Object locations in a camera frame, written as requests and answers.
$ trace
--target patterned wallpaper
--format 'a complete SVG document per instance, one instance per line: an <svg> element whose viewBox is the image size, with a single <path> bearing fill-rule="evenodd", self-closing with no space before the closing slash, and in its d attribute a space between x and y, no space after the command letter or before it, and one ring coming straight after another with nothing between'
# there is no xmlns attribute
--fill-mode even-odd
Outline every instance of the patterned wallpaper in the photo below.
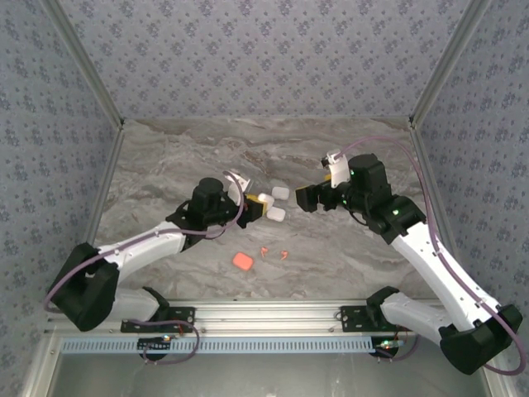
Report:
<svg viewBox="0 0 529 397"><path fill-rule="evenodd" d="M0 15L0 395L10 397L114 132L38 0L2 0Z"/></svg>
<svg viewBox="0 0 529 397"><path fill-rule="evenodd" d="M408 115L469 0L60 0L123 117Z"/></svg>
<svg viewBox="0 0 529 397"><path fill-rule="evenodd" d="M493 3L422 126L467 270L525 317L529 347L529 3ZM511 367L518 361L512 356ZM527 371L517 378L529 395Z"/></svg>

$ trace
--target orange block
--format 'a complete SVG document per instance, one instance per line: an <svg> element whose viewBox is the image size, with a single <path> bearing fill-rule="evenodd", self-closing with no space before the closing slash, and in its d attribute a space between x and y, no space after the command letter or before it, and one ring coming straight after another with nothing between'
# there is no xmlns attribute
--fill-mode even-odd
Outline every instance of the orange block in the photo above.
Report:
<svg viewBox="0 0 529 397"><path fill-rule="evenodd" d="M254 260L242 252L237 252L233 264L241 270L248 271L254 265Z"/></svg>

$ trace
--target wall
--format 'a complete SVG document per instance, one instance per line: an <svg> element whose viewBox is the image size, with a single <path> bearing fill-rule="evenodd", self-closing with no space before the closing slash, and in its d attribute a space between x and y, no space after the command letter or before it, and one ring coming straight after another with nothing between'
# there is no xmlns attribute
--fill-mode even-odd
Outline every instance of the wall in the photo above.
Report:
<svg viewBox="0 0 529 397"><path fill-rule="evenodd" d="M500 302L517 304L529 347L527 106L529 5L496 1L421 130L462 260ZM527 371L517 384L529 395Z"/></svg>
<svg viewBox="0 0 529 397"><path fill-rule="evenodd" d="M468 0L61 0L125 118L411 114Z"/></svg>
<svg viewBox="0 0 529 397"><path fill-rule="evenodd" d="M37 0L0 2L0 395L18 395L41 300L79 243L114 132Z"/></svg>

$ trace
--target small orange object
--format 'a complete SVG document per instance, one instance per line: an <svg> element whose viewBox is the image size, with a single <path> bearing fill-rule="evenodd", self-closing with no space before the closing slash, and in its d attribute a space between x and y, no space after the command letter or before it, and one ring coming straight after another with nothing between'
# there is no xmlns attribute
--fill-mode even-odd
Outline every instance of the small orange object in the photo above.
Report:
<svg viewBox="0 0 529 397"><path fill-rule="evenodd" d="M237 252L233 258L233 264L241 270L248 271L254 265L254 260L245 253Z"/></svg>

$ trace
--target gray marble surface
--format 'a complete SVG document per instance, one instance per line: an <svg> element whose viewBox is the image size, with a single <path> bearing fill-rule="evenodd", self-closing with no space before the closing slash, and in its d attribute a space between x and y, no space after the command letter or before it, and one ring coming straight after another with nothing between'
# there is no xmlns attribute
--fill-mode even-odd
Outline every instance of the gray marble surface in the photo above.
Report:
<svg viewBox="0 0 529 397"><path fill-rule="evenodd" d="M127 121L124 142L107 196L97 244L117 242L151 228L190 198L201 178L223 179L235 169L253 179L251 193L275 185L294 190L319 183L319 159L363 136L385 135L410 148L404 119L178 119ZM423 207L417 177L398 149L369 142L388 170L393 191ZM282 223L261 218L246 230L233 227L136 272L123 283L149 285L168 298L366 298L385 285L416 298L433 293L396 251L345 211L304 213L294 195L278 202ZM260 248L269 252L263 259ZM289 251L286 261L280 252ZM253 256L244 272L231 263L238 252Z"/></svg>

